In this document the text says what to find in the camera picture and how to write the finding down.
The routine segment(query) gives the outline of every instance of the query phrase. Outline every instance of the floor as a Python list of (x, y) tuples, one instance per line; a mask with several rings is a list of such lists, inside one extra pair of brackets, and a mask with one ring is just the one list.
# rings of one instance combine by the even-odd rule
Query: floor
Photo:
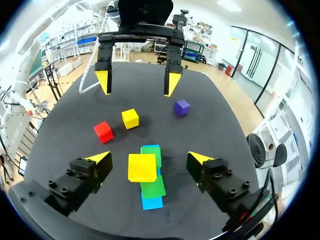
[[(157, 56), (158, 55), (154, 52), (131, 52), (129, 59), (130, 62), (157, 64)], [(68, 88), (83, 74), (90, 57), (90, 54), (81, 55), (81, 65), (73, 70), (69, 75), (59, 77), (58, 82), (61, 94), (65, 93)], [(55, 66), (57, 68), (60, 68), (64, 64), (64, 61), (61, 61), (59, 63), (56, 63)], [(182, 66), (185, 67), (186, 65), (188, 66), (187, 68), (189, 70), (205, 73), (212, 80), (212, 82), (216, 85), (216, 87), (219, 89), (223, 97), (230, 105), (232, 111), (234, 112), (236, 118), (240, 123), (244, 136), (250, 134), (263, 120), (261, 114), (251, 101), (250, 97), (240, 87), (240, 85), (234, 79), (227, 76), (224, 71), (218, 70), (218, 68), (215, 66), (206, 65), (203, 63), (196, 64), (190, 61), (183, 60)], [(39, 98), (40, 102), (48, 102), (47, 108), (49, 110), (52, 110), (54, 108), (57, 101), (55, 100), (52, 91), (46, 82), (39, 81), (39, 84), (34, 89), (34, 92)], [(26, 95), (26, 98), (31, 99), (34, 102), (36, 101), (32, 92), (29, 92)], [(37, 128), (42, 123), (43, 118), (45, 118), (46, 116), (46, 112), (39, 112), (38, 115), (34, 116), (31, 122)], [(22, 181), (22, 179), (23, 178), (18, 175), (17, 171), (15, 170), (14, 182), (12, 183), (12, 185)]]
[[(244, 77), (242, 74), (236, 74), (234, 75), (235, 81), (240, 85), (240, 87), (247, 93), (249, 98), (255, 102), (260, 95), (262, 91), (262, 87), (258, 84), (254, 83), (253, 81), (250, 81), (246, 77)], [(265, 113), (270, 101), (271, 101), (272, 95), (264, 91), (261, 98), (259, 99), (257, 105), (262, 113)]]

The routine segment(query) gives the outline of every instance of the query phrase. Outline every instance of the green block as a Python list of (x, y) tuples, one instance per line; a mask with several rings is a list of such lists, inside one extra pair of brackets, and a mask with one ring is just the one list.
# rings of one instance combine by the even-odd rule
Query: green block
[(158, 146), (142, 146), (140, 148), (141, 154), (155, 154), (155, 165), (157, 168), (161, 168), (162, 166), (162, 160), (161, 160), (161, 149)]
[(156, 176), (154, 182), (140, 182), (140, 186), (144, 199), (152, 199), (166, 195), (164, 180), (161, 175)]

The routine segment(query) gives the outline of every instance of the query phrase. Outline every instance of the ceiling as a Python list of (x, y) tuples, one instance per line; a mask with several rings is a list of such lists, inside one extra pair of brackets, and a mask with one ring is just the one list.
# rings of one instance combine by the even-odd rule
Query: ceiling
[(201, 5), (235, 23), (249, 24), (263, 28), (278, 34), (284, 38), (291, 38), (292, 30), (287, 26), (290, 22), (286, 13), (281, 10), (280, 5), (275, 5), (271, 0), (232, 0), (242, 11), (228, 11), (217, 2), (218, 0), (187, 0)]

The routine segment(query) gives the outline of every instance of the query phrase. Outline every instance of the blue cube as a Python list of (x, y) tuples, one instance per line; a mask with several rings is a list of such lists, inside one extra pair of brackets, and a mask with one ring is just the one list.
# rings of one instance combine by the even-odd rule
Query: blue cube
[(145, 199), (141, 193), (143, 210), (160, 209), (164, 207), (162, 196)]
[(190, 104), (185, 100), (176, 101), (173, 106), (174, 112), (180, 117), (186, 115), (189, 111), (189, 108)]
[(142, 147), (149, 147), (149, 148), (159, 148), (160, 145), (159, 144), (155, 144), (155, 145), (143, 145)]

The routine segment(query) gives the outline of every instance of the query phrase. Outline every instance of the black tabletop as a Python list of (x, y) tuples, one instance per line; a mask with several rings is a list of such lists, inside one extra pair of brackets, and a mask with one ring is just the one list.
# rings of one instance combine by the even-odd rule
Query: black tabletop
[[(25, 181), (47, 188), (76, 157), (111, 151), (113, 170), (97, 194), (91, 194), (69, 218), (96, 230), (130, 237), (180, 237), (205, 240), (222, 233), (229, 217), (207, 193), (201, 194), (186, 164), (189, 151), (229, 162), (234, 174), (258, 189), (252, 155), (228, 103), (205, 75), (184, 70), (171, 97), (164, 91), (165, 66), (113, 63), (112, 94), (97, 86), (80, 94), (80, 78), (45, 120), (31, 150)], [(95, 83), (94, 68), (84, 87)], [(186, 100), (189, 113), (178, 117), (175, 101)], [(134, 108), (140, 125), (126, 130), (121, 112)], [(114, 139), (101, 144), (94, 126), (107, 121)], [(142, 145), (159, 144), (164, 207), (143, 210), (139, 183), (128, 181), (128, 155)]]

